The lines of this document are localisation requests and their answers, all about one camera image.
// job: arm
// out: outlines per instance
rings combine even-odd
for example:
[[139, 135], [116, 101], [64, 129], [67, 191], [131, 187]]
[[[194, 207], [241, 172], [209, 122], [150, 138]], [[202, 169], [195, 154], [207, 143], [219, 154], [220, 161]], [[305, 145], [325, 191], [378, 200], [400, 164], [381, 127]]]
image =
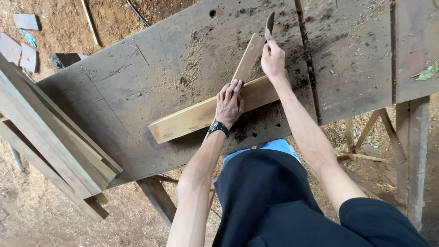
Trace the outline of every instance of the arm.
[[322, 184], [332, 206], [338, 212], [343, 202], [351, 198], [366, 197], [339, 167], [329, 140], [294, 95], [283, 72], [285, 52], [274, 40], [264, 46], [261, 63], [264, 73], [279, 95], [303, 159]]
[[[217, 94], [215, 118], [228, 129], [244, 110], [239, 91], [242, 81], [226, 84]], [[204, 246], [209, 211], [209, 190], [226, 135], [210, 134], [187, 163], [177, 186], [178, 206], [168, 237], [168, 247]]]

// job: sawdust-covered floor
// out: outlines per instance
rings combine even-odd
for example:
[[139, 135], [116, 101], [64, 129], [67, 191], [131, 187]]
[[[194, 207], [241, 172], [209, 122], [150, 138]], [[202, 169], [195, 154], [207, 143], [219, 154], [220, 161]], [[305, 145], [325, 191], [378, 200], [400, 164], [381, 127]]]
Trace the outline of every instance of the sawdust-covered floor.
[[[191, 6], [199, 0], [136, 0], [139, 11], [153, 24], [179, 10]], [[32, 74], [41, 80], [55, 69], [47, 59], [55, 52], [78, 52], [91, 55], [94, 52], [132, 35], [143, 28], [144, 23], [126, 5], [124, 0], [90, 0], [90, 10], [103, 46], [94, 46], [93, 38], [86, 22], [80, 1], [57, 0], [0, 0], [0, 31], [18, 42], [24, 36], [15, 28], [12, 13], [36, 14], [40, 17], [43, 30], [29, 31], [35, 38], [40, 53], [40, 71]], [[439, 94], [432, 96], [430, 105], [430, 125], [428, 137], [427, 172], [425, 179], [424, 226], [427, 228], [439, 219], [437, 188], [439, 176], [435, 160], [439, 160]], [[394, 121], [395, 111], [389, 114]], [[353, 119], [353, 131], [358, 137], [370, 114]], [[335, 148], [346, 150], [345, 125], [343, 121], [322, 127]], [[384, 126], [379, 119], [367, 142], [378, 146], [380, 155], [390, 164], [395, 157]], [[135, 183], [125, 184], [105, 191], [109, 203], [105, 209], [110, 213], [102, 222], [94, 222], [79, 212], [66, 197], [59, 195], [56, 188], [38, 170], [23, 159], [26, 172], [18, 172], [6, 142], [0, 138], [0, 247], [11, 246], [165, 246], [169, 230], [153, 206]], [[215, 174], [221, 170], [218, 163]], [[386, 189], [386, 183], [372, 161], [357, 159], [348, 163], [350, 169]], [[181, 169], [166, 174], [178, 179]], [[327, 217], [338, 221], [320, 184], [310, 175], [309, 182], [314, 196]], [[176, 187], [164, 183], [165, 188], [176, 203]], [[221, 215], [221, 206], [215, 198], [213, 210]], [[209, 214], [206, 229], [206, 246], [212, 244], [219, 219]]]

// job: black watch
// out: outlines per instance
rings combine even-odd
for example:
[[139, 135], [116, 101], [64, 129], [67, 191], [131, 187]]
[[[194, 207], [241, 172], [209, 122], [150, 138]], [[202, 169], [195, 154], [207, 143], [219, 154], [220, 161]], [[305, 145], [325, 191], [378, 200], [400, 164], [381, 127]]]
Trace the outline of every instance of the black watch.
[[227, 127], [223, 123], [214, 122], [209, 128], [209, 133], [212, 133], [212, 132], [217, 131], [217, 130], [222, 130], [224, 132], [224, 134], [226, 134], [226, 139], [229, 138], [229, 130], [227, 129]]

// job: hole in workbench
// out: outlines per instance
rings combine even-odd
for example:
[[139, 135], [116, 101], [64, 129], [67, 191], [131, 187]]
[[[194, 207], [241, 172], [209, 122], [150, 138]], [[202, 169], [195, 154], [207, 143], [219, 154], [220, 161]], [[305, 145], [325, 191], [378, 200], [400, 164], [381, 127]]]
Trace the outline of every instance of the hole in workbench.
[[215, 18], [216, 17], [216, 11], [215, 10], [211, 10], [209, 13], [210, 18]]

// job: green leaf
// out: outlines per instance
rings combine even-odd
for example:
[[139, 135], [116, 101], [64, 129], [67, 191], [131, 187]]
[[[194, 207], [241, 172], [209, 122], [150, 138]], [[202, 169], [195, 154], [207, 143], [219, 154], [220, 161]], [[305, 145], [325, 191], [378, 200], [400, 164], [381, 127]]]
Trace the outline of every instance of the green leaf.
[[430, 79], [434, 74], [438, 72], [438, 70], [438, 61], [436, 61], [432, 66], [429, 66], [426, 70], [422, 71], [416, 80]]

